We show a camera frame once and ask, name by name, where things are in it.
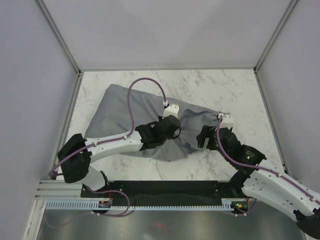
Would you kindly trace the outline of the grey pillowcase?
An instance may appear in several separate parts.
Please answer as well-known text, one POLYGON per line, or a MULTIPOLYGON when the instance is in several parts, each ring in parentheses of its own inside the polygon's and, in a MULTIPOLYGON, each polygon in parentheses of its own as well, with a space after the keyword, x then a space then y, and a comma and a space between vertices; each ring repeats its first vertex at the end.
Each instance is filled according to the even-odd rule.
MULTIPOLYGON (((196 137, 204 125, 217 126, 218 111, 175 98, 167 100, 179 107, 178 119, 181 123, 179 137, 167 140, 155 149, 128 152, 127 155, 172 162, 186 159, 189 155, 201 151, 196 137)), ((105 90, 84 136, 99 138, 122 134, 130 131, 132 127, 157 121, 163 112, 162 96, 111 84, 105 90)))

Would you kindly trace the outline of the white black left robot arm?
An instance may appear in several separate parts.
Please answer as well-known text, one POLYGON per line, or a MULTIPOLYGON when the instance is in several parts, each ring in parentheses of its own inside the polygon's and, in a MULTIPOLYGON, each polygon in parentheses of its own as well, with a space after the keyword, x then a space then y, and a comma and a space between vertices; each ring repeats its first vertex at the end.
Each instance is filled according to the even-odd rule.
POLYGON ((139 125, 132 132, 102 138, 84 138, 77 133, 59 150, 58 166, 65 183, 81 183, 98 197, 105 197, 110 190, 106 175, 95 170, 92 163, 117 154, 155 149, 167 140, 176 139, 177 131, 181 131, 181 123, 169 115, 139 125))

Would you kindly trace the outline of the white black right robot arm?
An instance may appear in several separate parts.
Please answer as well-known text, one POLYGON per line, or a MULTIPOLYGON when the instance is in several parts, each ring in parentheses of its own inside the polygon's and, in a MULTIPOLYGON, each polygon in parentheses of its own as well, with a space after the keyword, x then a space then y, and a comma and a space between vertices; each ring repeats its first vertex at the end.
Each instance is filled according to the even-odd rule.
POLYGON ((203 126, 196 137, 199 148, 218 151, 237 171, 228 191, 233 197, 257 199, 279 210, 306 235, 320 238, 320 194, 278 169, 256 148, 241 144, 228 128, 203 126))

